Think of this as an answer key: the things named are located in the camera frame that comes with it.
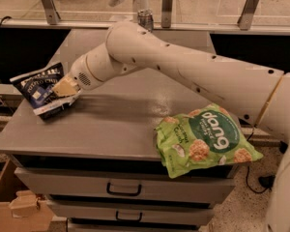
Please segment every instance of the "black drawer handle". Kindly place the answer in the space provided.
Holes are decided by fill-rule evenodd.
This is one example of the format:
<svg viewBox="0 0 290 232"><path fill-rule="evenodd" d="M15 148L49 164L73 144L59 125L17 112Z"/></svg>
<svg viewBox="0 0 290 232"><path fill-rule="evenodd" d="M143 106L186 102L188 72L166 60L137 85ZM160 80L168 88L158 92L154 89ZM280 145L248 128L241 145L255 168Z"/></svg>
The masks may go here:
<svg viewBox="0 0 290 232"><path fill-rule="evenodd" d="M142 218L143 218L143 213L139 213L138 219L122 219L122 218L119 218L119 212L116 211L116 220L139 222L142 220Z"/></svg>
<svg viewBox="0 0 290 232"><path fill-rule="evenodd" d="M107 183L106 191L110 195L135 197L135 196L139 195L141 193L141 191L142 191L142 185L138 185L137 191L136 192L133 192L133 193L112 191L112 190L110 190L110 186L111 186L111 184L110 183Z"/></svg>

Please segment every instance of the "green bag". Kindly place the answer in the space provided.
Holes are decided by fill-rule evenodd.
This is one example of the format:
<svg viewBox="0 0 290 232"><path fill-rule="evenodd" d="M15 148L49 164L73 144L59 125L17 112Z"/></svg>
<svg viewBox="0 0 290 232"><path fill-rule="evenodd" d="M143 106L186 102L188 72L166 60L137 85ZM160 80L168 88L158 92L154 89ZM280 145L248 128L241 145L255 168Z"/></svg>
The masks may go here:
<svg viewBox="0 0 290 232"><path fill-rule="evenodd" d="M260 160L229 113L212 103L189 114L164 118L156 127L157 148L169 177L192 169Z"/></svg>

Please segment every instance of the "floor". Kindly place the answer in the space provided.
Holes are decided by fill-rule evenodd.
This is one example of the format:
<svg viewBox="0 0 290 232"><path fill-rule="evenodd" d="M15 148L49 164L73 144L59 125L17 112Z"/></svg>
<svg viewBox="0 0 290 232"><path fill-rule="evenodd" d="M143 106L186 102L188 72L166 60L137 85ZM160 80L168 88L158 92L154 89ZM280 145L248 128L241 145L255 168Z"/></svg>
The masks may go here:
<svg viewBox="0 0 290 232"><path fill-rule="evenodd" d="M172 21L234 24L245 1L174 0ZM54 4L63 20L109 21L114 15L130 16L132 13L131 0L126 0L117 8L107 7L106 0L54 0ZM160 0L150 0L150 7L155 21L160 21ZM45 19L40 0L0 0L0 18L5 15L18 19ZM290 25L290 0L261 0L253 23ZM0 116L0 130L10 118ZM273 147L267 147L270 144L264 142L268 140L268 137L264 137L263 143L256 141L256 149L264 154L264 158L250 167L249 183L258 190L262 189L258 184L258 177L275 174L282 157L276 143L271 143ZM6 156L0 155L0 160L5 158ZM208 226L201 228L202 232L262 231L271 194L268 191L255 194L249 190L246 175L247 168L242 167L235 177L235 189L223 204L215 206L216 215Z"/></svg>

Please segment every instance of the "brown box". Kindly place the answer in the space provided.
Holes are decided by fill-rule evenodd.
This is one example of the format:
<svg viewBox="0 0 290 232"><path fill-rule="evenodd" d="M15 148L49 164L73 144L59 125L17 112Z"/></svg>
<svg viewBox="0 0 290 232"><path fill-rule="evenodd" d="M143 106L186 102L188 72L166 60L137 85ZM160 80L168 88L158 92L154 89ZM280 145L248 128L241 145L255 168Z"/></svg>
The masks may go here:
<svg viewBox="0 0 290 232"><path fill-rule="evenodd" d="M28 190L7 160L0 174L0 232L44 232L54 216L46 201Z"/></svg>

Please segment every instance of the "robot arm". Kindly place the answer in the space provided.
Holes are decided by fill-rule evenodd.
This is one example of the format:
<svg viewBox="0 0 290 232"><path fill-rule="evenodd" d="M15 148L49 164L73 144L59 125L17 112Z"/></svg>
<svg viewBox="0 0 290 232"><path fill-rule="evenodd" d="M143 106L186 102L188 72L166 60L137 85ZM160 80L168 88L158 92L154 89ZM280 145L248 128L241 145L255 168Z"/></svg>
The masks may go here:
<svg viewBox="0 0 290 232"><path fill-rule="evenodd" d="M59 97L73 95L139 68L168 75L289 144L265 231L290 231L290 73L166 43L137 24L117 22L105 43L77 59L53 90Z"/></svg>

